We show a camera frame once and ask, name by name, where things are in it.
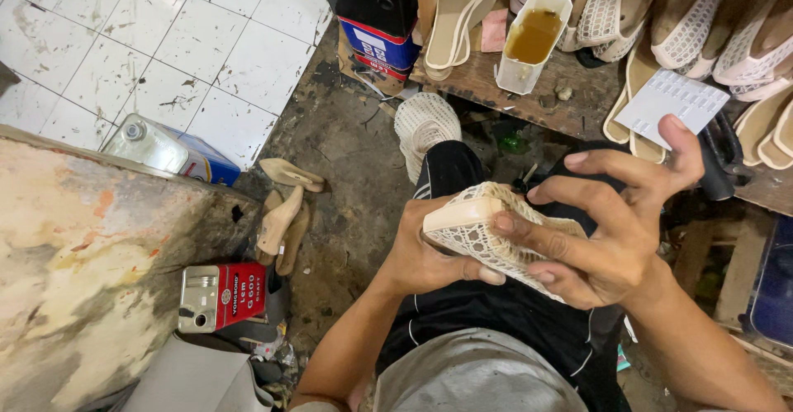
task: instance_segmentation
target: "hand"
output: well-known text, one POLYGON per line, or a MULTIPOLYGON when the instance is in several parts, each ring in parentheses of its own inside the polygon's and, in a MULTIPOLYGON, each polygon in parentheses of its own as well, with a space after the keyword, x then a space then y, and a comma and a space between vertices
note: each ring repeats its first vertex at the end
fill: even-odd
POLYGON ((493 218, 493 232, 553 261, 534 262, 528 271, 548 291, 582 310, 593 306, 656 298, 653 280, 669 267, 656 256, 658 219, 664 202, 704 173, 699 141, 672 114, 658 123, 672 147, 670 168, 615 150, 568 155, 565 166, 584 175, 606 173, 628 187, 617 194, 608 184, 552 176, 527 194, 532 204, 558 201, 580 207, 598 223, 589 239, 533 224, 510 212, 493 218))
POLYGON ((479 279, 501 285, 507 278, 469 256, 445 256, 421 238, 424 216, 445 205, 451 196, 432 200, 410 200, 402 212, 391 252, 385 258, 372 286, 399 296, 423 294, 456 280, 479 279))

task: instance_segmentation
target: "wooden workbench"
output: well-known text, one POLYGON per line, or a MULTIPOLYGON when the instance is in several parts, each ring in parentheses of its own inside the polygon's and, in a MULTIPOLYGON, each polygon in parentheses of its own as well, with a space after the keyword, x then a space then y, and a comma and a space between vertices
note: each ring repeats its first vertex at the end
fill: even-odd
POLYGON ((422 52, 410 79, 572 137, 605 139, 601 131, 603 120, 625 83, 624 76, 619 76, 619 64, 615 62, 599 69, 585 69, 572 53, 554 50, 551 54, 534 90, 523 96, 506 92, 496 85, 493 65, 501 61, 500 52, 472 51, 468 61, 454 67, 451 75, 443 81, 434 81, 424 73, 422 52), (553 89, 557 85, 572 88, 572 97, 567 101, 556 101, 555 108, 541 106, 540 97, 554 95, 553 89))

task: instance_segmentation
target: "brown liquid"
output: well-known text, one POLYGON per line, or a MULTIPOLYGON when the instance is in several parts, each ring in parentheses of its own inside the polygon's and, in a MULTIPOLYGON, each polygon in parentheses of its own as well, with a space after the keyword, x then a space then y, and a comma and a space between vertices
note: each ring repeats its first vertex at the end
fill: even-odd
POLYGON ((504 49, 507 57, 524 64, 539 64, 556 42, 556 35, 561 30, 561 19, 556 12, 535 9, 511 30, 513 32, 510 32, 504 49))

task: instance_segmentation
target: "pink paper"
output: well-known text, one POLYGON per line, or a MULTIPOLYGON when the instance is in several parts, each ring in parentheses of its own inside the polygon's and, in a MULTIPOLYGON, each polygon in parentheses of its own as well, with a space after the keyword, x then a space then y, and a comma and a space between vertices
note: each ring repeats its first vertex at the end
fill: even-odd
POLYGON ((482 52, 501 52, 507 41, 507 8, 489 12, 482 20, 482 52))

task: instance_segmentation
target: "black pants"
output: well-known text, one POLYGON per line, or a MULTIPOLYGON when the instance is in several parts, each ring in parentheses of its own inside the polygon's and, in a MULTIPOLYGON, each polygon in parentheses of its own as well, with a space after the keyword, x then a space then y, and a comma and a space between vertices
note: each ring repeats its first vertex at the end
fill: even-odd
MULTIPOLYGON (((571 152, 603 147, 610 145, 587 144, 571 152)), ((572 175, 562 161, 551 170, 554 174, 572 175)), ((607 175, 592 178, 611 184, 618 192, 624 188, 622 182, 607 175)), ((442 142, 424 157, 413 198, 442 197, 483 181, 481 162, 467 145, 442 142)), ((573 206, 554 203, 536 207, 545 215, 577 220, 587 235, 597 227, 573 206)), ((630 411, 617 384, 622 318, 617 305, 578 310, 510 277, 501 286, 460 280, 404 299, 378 357, 377 373, 434 337, 481 327, 513 336, 540 353, 576 388, 591 412, 630 411)))

